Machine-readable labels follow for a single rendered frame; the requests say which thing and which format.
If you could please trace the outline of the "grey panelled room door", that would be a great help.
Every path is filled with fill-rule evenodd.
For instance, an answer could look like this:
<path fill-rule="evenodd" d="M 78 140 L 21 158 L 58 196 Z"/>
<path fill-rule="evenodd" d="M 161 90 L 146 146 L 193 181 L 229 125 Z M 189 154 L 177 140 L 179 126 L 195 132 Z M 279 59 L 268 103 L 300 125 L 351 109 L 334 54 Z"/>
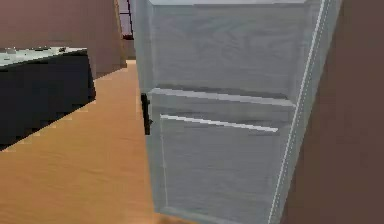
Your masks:
<path fill-rule="evenodd" d="M 343 0 L 132 0 L 156 212 L 280 224 Z"/>

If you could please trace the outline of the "black counter with pale top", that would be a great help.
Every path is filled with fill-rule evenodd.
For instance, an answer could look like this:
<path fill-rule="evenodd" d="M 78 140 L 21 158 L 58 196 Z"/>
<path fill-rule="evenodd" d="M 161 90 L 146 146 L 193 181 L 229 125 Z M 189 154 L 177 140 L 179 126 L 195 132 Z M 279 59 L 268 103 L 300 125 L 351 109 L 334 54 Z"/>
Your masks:
<path fill-rule="evenodd" d="M 0 53 L 0 151 L 96 98 L 85 48 Z"/>

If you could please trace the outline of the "window with dark frame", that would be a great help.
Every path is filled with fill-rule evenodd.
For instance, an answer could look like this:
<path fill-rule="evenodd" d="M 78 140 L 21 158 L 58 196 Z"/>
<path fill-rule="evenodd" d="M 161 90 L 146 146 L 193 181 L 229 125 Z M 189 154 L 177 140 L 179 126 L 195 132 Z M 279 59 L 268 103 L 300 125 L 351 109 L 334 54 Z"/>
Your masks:
<path fill-rule="evenodd" d="M 133 28 L 130 0 L 118 0 L 118 3 L 122 34 L 124 36 L 131 36 Z"/>

